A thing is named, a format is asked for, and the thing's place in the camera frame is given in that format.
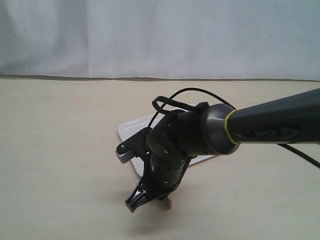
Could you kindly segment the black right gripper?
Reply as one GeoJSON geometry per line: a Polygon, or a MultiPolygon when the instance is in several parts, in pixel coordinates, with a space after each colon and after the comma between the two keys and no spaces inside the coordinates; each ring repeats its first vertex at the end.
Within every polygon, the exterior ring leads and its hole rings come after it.
{"type": "Polygon", "coordinates": [[[139,184],[125,200],[126,207],[134,213],[153,200],[165,198],[179,186],[186,169],[186,158],[162,159],[152,154],[144,166],[139,184]]]}

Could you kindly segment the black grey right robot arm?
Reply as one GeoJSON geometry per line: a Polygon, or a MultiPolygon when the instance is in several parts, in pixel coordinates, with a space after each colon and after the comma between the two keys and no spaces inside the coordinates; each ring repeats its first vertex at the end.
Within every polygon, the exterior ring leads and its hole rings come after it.
{"type": "Polygon", "coordinates": [[[131,212],[154,200],[170,208],[168,196],[193,159],[230,155],[242,144],[276,144],[315,167],[320,165],[294,147],[320,142],[319,89],[243,109],[222,98],[214,105],[189,105],[173,96],[158,96],[152,106],[161,120],[151,119],[116,148],[121,163],[133,158],[143,162],[142,176],[125,200],[131,212]]]}

